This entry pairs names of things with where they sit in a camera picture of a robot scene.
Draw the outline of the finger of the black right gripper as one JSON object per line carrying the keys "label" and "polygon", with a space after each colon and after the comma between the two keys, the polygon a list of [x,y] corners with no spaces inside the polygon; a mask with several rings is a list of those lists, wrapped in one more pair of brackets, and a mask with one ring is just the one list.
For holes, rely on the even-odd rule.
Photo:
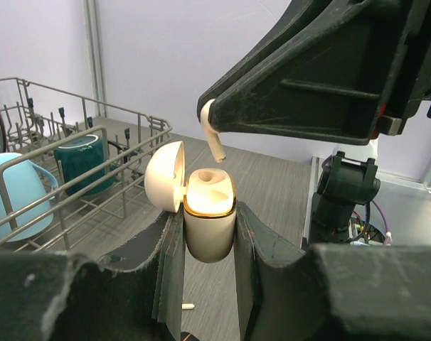
{"label": "finger of the black right gripper", "polygon": [[406,1],[293,1],[198,99],[220,132],[363,145],[397,76]]}

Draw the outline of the pink white earbud case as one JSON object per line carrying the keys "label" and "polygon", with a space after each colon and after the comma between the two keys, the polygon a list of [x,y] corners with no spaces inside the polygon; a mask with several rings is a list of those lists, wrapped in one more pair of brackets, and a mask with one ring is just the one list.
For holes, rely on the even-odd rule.
{"label": "pink white earbud case", "polygon": [[185,176],[182,141],[159,148],[144,174],[151,204],[167,212],[183,206],[184,232],[191,255],[203,263],[224,259],[233,245],[236,217],[235,185],[218,168],[197,169]]}

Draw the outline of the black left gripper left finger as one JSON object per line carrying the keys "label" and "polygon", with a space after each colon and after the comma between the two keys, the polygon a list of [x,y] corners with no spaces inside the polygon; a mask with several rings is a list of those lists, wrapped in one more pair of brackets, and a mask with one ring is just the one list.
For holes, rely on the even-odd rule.
{"label": "black left gripper left finger", "polygon": [[179,340],[183,213],[92,260],[0,252],[0,340]]}

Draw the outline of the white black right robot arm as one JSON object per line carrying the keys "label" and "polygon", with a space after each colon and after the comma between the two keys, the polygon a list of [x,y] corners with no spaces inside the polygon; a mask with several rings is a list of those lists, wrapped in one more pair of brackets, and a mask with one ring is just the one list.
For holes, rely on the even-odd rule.
{"label": "white black right robot arm", "polygon": [[374,156],[423,101],[431,118],[431,1],[292,1],[278,22],[198,99],[216,161],[222,132],[337,143],[312,198],[308,243],[351,243],[349,220],[380,189]]}

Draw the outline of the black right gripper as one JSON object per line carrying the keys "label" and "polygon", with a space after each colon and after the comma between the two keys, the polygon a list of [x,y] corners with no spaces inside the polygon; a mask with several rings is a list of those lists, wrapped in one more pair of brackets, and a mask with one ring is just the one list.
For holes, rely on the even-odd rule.
{"label": "black right gripper", "polygon": [[370,1],[368,89],[376,94],[369,135],[396,136],[431,99],[431,1]]}

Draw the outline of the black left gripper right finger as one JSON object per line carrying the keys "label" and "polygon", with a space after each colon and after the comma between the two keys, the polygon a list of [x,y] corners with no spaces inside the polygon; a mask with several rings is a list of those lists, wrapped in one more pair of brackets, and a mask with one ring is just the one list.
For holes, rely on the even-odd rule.
{"label": "black left gripper right finger", "polygon": [[431,247],[308,250],[237,205],[242,340],[431,340]]}

